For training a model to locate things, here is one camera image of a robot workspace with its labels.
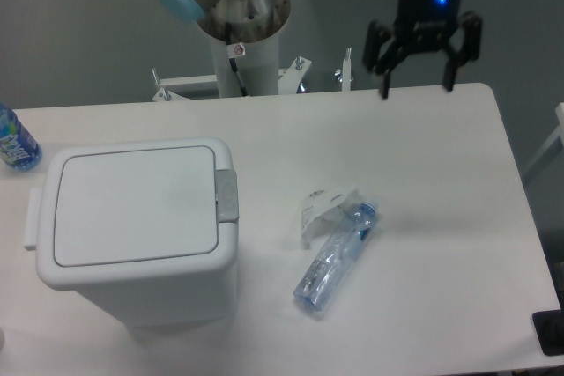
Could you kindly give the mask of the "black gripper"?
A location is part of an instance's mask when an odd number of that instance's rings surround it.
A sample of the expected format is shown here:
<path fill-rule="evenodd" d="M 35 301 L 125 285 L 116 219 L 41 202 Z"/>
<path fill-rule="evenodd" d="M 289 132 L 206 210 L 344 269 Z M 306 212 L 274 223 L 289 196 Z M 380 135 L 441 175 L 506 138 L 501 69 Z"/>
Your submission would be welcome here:
<path fill-rule="evenodd" d="M 452 92 L 458 70 L 479 59 L 483 19 L 467 11 L 458 19 L 461 0 L 398 0 L 394 32 L 376 20 L 368 24 L 362 54 L 366 70 L 381 78 L 379 93 L 389 97 L 391 72 L 399 64 L 398 51 L 413 55 L 442 49 L 447 54 L 442 87 Z M 449 42 L 457 28 L 463 30 L 462 44 Z"/>

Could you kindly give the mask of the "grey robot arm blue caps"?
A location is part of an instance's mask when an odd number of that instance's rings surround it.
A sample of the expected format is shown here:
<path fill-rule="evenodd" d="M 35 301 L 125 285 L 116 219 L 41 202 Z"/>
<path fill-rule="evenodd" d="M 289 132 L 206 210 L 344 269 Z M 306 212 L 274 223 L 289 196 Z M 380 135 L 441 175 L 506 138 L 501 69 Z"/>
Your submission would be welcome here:
<path fill-rule="evenodd" d="M 291 10 L 290 0 L 158 0 L 180 21 L 196 23 L 211 43 L 219 95 L 248 97 L 294 94 L 309 61 L 297 57 L 279 67 L 278 37 Z M 458 70 L 478 60 L 483 21 L 460 12 L 461 0 L 398 0 L 394 23 L 371 22 L 362 62 L 381 78 L 387 97 L 392 71 L 407 57 L 444 52 L 442 87 L 451 91 Z"/>

